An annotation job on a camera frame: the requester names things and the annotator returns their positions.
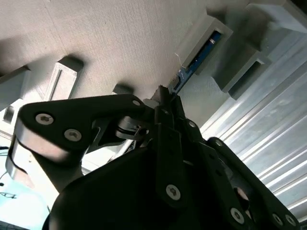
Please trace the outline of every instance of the silver screw head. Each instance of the silver screw head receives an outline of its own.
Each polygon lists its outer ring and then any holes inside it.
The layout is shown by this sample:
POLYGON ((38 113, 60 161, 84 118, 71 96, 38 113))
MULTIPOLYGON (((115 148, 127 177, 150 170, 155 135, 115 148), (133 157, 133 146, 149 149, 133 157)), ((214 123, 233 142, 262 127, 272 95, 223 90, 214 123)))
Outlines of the silver screw head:
POLYGON ((230 213, 231 213, 231 216, 233 217, 233 219, 235 219, 236 222, 238 222, 239 224, 244 224, 244 217, 238 209, 236 209, 235 207, 232 207, 230 209, 230 213))
POLYGON ((272 214, 274 220, 280 225, 282 226, 283 225, 283 221, 280 219, 279 216, 277 216, 275 213, 272 214))
POLYGON ((53 117, 49 114, 38 114, 36 115, 35 120, 37 123, 45 126, 51 125, 54 121, 53 117))
POLYGON ((293 219, 291 216, 285 215, 285 217, 286 217, 286 220, 287 220, 291 225, 296 226, 296 222, 294 221, 294 219, 293 219))
POLYGON ((192 121, 189 121, 189 125, 190 125, 191 127, 193 127, 193 128, 196 127, 196 124, 195 124, 194 122, 192 122, 192 121))
POLYGON ((137 105, 137 106, 140 106, 141 105, 141 103, 139 103, 137 100, 133 100, 132 101, 135 105, 137 105))
POLYGON ((77 142, 77 141, 81 140, 82 135, 78 130, 71 128, 71 129, 67 129, 64 132, 64 137, 67 140, 77 142))
POLYGON ((173 200, 179 200, 181 197, 179 189, 173 184, 169 184, 168 186, 166 186, 166 193, 173 200))
POLYGON ((218 146, 222 146, 222 145, 223 145, 219 140, 216 140, 215 143, 216 143, 218 146))

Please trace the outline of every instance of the gray block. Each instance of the gray block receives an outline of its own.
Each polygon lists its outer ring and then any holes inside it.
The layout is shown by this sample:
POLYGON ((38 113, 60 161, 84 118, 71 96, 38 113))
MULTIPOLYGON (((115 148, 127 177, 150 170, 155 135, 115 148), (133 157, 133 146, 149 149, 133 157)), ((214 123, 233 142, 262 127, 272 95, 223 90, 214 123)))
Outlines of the gray block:
POLYGON ((0 77, 0 111, 21 97, 24 79, 29 72, 26 67, 21 67, 0 77))
POLYGON ((270 66, 271 61, 259 50, 242 43, 241 51, 234 54, 214 80, 223 92, 238 99, 270 66))
POLYGON ((74 58, 64 57, 58 61, 52 71, 45 100, 69 99, 82 69, 83 63, 74 58))
POLYGON ((266 12, 279 27, 307 33, 306 15, 289 0, 252 0, 247 9, 253 7, 266 12))
POLYGON ((216 18, 207 15, 207 12, 205 12, 192 26, 175 52, 182 67, 188 67, 214 31, 221 33, 222 37, 206 57, 206 60, 211 59, 219 51, 233 31, 216 18))

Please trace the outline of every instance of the blue tool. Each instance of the blue tool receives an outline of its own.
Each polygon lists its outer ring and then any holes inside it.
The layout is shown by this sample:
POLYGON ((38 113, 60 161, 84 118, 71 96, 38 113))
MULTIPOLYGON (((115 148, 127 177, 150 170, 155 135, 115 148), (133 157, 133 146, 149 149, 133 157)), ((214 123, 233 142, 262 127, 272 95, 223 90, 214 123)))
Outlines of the blue tool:
POLYGON ((217 31, 214 31, 210 36, 208 41, 204 44, 204 46, 200 49, 196 57, 191 61, 187 68, 181 67, 179 72, 176 74, 175 78, 172 80, 170 85, 168 86, 169 91, 173 95, 177 95, 178 92, 182 89, 182 87, 187 83, 189 78, 195 73, 198 67, 202 64, 202 62, 209 55, 210 51, 214 48, 216 43, 220 40, 221 34, 217 31))

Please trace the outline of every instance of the gray fabric surface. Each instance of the gray fabric surface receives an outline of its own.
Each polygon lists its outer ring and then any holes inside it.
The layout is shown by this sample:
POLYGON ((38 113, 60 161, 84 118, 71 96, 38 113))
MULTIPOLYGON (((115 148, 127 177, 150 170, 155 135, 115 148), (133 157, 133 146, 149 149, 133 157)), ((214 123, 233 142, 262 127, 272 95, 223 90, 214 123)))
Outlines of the gray fabric surface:
POLYGON ((85 63, 73 97, 110 94, 118 82, 151 97, 179 69, 174 54, 207 7, 242 8, 246 0, 0 0, 0 74, 28 65, 25 98, 44 96, 54 63, 85 63))

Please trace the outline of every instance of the corrugated metal panel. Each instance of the corrugated metal panel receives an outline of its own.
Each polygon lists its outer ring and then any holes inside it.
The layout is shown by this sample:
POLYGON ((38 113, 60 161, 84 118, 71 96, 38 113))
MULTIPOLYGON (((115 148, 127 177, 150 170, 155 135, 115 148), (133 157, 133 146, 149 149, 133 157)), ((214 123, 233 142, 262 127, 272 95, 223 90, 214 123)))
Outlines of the corrugated metal panel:
POLYGON ((201 128, 219 137, 303 221, 307 219, 307 36, 281 31, 269 69, 201 128))

